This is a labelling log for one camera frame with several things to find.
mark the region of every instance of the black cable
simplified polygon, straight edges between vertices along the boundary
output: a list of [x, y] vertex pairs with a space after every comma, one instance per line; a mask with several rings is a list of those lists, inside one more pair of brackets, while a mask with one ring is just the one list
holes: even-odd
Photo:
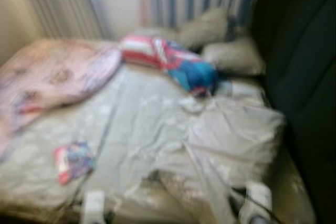
[[271, 216], [271, 219], [276, 221], [276, 223], [278, 223], [278, 224], [284, 224], [283, 222], [281, 222], [281, 221], [279, 220], [279, 218], [278, 218], [272, 211], [270, 211], [269, 209], [267, 209], [267, 208], [264, 207], [262, 204], [260, 204], [259, 202], [255, 201], [254, 199], [252, 199], [252, 198], [249, 197], [248, 195], [244, 194], [244, 192], [243, 192], [242, 190], [240, 190], [240, 189], [236, 189], [236, 188], [231, 187], [231, 186], [230, 186], [230, 188], [231, 188], [234, 192], [236, 192], [236, 193], [242, 195], [243, 197], [247, 198], [247, 199], [248, 199], [249, 201], [251, 201], [252, 203], [256, 204], [257, 206], [259, 206], [259, 207], [261, 207], [263, 210], [265, 210], [265, 211]]

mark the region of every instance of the floral blanket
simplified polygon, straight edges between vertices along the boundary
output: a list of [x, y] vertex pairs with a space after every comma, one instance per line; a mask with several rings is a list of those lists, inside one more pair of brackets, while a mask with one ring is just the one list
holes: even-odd
[[15, 132], [52, 108], [94, 94], [121, 58], [112, 42], [44, 39], [20, 50], [0, 68], [0, 161]]

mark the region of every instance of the dark headboard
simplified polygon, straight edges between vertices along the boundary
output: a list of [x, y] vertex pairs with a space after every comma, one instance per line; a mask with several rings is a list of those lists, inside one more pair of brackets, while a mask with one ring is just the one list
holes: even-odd
[[251, 33], [318, 223], [335, 223], [335, 0], [258, 0]]

